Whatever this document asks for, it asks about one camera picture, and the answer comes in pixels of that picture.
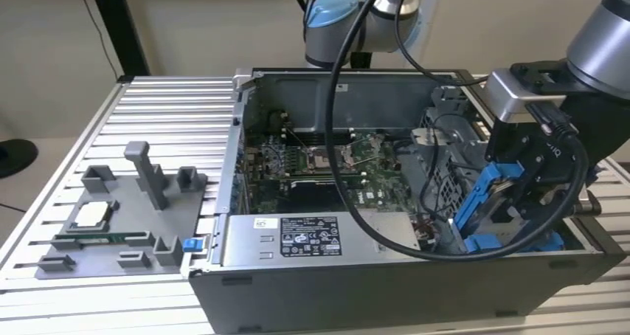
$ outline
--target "metal frame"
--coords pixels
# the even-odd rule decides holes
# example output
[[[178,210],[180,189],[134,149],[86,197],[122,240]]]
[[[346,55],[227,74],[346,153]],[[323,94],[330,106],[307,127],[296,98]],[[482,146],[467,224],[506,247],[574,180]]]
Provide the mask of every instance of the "metal frame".
[[[95,0],[124,75],[151,75],[127,0]]]

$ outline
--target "slotted aluminum surface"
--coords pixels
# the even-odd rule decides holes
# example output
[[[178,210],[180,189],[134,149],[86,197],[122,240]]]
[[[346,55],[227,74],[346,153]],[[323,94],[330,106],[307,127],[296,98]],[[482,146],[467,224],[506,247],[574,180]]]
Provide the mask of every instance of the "slotted aluminum surface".
[[[122,159],[131,139],[152,144],[152,161],[172,171],[196,165],[210,176],[198,233],[212,230],[214,198],[231,124],[230,78],[139,77],[116,88],[58,173],[0,249],[0,334],[211,334],[212,327],[182,275],[36,280],[34,263],[50,246],[82,192],[80,172]],[[591,187],[602,226],[630,252],[630,175],[607,160]],[[595,283],[563,289],[525,318],[373,329],[361,334],[626,334],[630,329],[630,258]],[[358,334],[342,331],[331,334]]]

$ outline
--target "warning label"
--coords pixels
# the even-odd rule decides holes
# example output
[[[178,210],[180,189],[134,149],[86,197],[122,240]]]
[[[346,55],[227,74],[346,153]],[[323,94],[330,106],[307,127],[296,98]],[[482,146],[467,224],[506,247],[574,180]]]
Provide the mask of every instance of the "warning label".
[[[342,255],[342,238],[337,217],[280,219],[280,254],[299,256]]]

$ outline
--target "green circuit board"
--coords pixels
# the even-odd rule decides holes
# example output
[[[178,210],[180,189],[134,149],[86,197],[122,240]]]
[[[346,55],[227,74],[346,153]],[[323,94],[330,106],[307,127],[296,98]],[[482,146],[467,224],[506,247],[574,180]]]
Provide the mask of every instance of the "green circuit board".
[[[251,213],[343,211],[323,145],[288,145],[256,137],[247,146]],[[359,209],[415,213],[393,143],[383,134],[357,133],[335,146],[343,181]]]

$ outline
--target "white sticker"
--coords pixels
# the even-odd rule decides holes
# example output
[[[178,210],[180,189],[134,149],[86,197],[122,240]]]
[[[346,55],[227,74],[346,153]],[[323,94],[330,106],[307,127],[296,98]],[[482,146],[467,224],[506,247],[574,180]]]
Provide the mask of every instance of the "white sticker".
[[[278,218],[255,218],[254,229],[278,229]]]

